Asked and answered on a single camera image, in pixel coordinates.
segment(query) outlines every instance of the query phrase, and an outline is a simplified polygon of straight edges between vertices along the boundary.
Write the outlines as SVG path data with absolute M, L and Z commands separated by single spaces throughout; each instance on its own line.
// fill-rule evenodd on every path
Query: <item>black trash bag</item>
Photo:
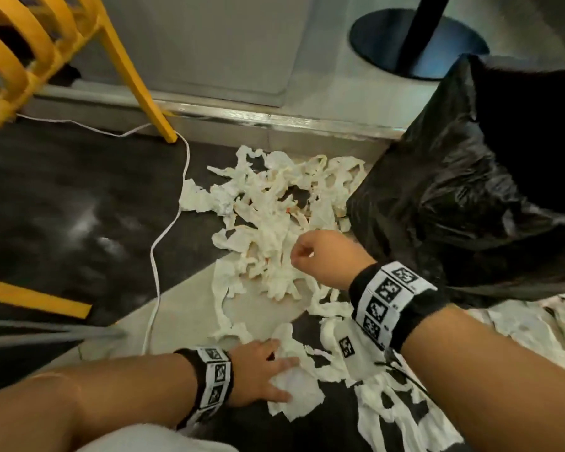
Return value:
M 459 305 L 565 293 L 565 66 L 461 57 L 347 209 Z

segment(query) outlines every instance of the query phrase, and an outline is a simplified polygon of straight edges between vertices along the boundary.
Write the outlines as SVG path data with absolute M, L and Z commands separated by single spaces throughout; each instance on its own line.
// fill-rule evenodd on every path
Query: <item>human arm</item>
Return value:
M 338 232 L 301 236 L 298 269 L 347 290 L 375 260 Z M 478 451 L 565 451 L 565 370 L 453 305 L 425 317 L 401 354 Z
M 288 401 L 269 380 L 299 362 L 266 359 L 277 340 L 230 352 L 234 372 L 228 404 Z M 179 354 L 89 362 L 37 375 L 0 390 L 0 452 L 67 452 L 127 425 L 173 428 L 192 409 L 193 366 Z

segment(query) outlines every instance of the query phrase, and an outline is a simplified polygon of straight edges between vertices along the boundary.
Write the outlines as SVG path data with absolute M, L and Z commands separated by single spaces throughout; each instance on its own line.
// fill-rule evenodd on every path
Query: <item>forearm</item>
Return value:
M 195 371 L 178 354 L 55 370 L 0 390 L 0 452 L 66 451 L 127 425 L 174 427 L 193 407 Z
M 454 306 L 425 318 L 401 353 L 476 450 L 565 451 L 559 366 Z

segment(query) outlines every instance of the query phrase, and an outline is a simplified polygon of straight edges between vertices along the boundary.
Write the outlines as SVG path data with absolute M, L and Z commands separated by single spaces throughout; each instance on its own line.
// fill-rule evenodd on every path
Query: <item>white cord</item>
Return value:
M 83 123 L 76 122 L 76 121 L 71 121 L 71 120 L 65 121 L 65 120 L 59 120 L 59 119 L 39 119 L 37 117 L 26 116 L 24 114 L 17 114 L 17 115 L 19 117 L 22 117 L 23 119 L 29 119 L 31 121 L 50 122 L 50 123 L 74 123 L 77 126 L 87 128 L 88 130 L 91 130 L 93 132 L 101 133 L 103 135 L 108 135 L 108 136 L 115 136 L 116 138 L 125 138 L 126 136 L 129 136 L 131 134 L 136 133 L 139 130 L 142 130 L 143 128 L 146 128 L 148 126 L 153 125 L 152 123 L 145 123 L 144 125 L 140 125 L 136 128 L 131 129 L 130 131 L 127 131 L 126 133 L 123 133 L 121 135 L 117 135 L 117 134 L 114 134 L 114 133 L 109 133 L 108 131 L 103 131 L 103 130 L 99 130 L 97 128 L 93 128 L 93 127 L 84 125 Z M 188 171 L 188 165 L 190 164 L 190 146 L 188 145 L 188 141 L 186 140 L 186 138 L 184 138 L 184 136 L 182 136 L 177 131 L 175 133 L 176 133 L 176 135 L 178 135 L 180 137 L 180 139 L 182 141 L 184 141 L 184 144 L 186 145 L 186 164 L 184 165 L 184 171 L 182 172 L 182 183 L 184 183 L 184 181 L 186 180 L 186 172 Z M 153 244 L 151 246 L 151 252 L 150 252 L 151 268 L 153 269 L 153 279 L 155 280 L 155 290 L 157 291 L 157 302 L 155 303 L 155 306 L 153 307 L 153 311 L 151 312 L 151 317 L 150 317 L 149 322 L 148 322 L 147 327 L 146 327 L 146 333 L 144 334 L 144 341 L 143 341 L 143 344 L 142 344 L 142 351 L 141 351 L 140 355 L 145 355 L 149 351 L 149 342 L 151 341 L 151 334 L 152 334 L 152 331 L 153 331 L 153 325 L 155 323 L 155 318 L 157 317 L 157 312 L 159 311 L 159 306 L 161 305 L 161 288 L 159 286 L 159 272 L 157 271 L 157 264 L 155 262 L 155 256 L 154 256 L 153 252 L 154 252 L 155 248 L 157 247 L 157 245 L 159 244 L 159 242 L 161 242 L 161 240 L 165 237 L 165 235 L 172 229 L 172 227 L 174 226 L 174 224 L 176 223 L 176 221 L 180 217 L 181 213 L 182 213 L 182 209 L 180 208 L 180 206 L 178 206 L 178 212 L 176 213 L 176 217 L 173 219 L 172 223 L 170 223 L 166 227 L 166 229 L 163 230 L 163 233 L 161 233 L 159 235 L 159 237 L 155 240 L 155 242 L 153 242 Z

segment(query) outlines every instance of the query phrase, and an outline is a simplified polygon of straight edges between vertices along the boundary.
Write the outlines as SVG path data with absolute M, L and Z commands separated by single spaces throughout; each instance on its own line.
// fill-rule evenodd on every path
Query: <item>black wristband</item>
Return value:
M 352 318 L 384 351 L 399 352 L 421 321 L 448 302 L 436 288 L 400 263 L 373 264 L 349 287 Z
M 179 423 L 178 429 L 194 425 L 213 416 L 228 401 L 233 391 L 233 365 L 228 354 L 219 347 L 178 349 L 193 365 L 197 378 L 197 395 L 193 409 Z

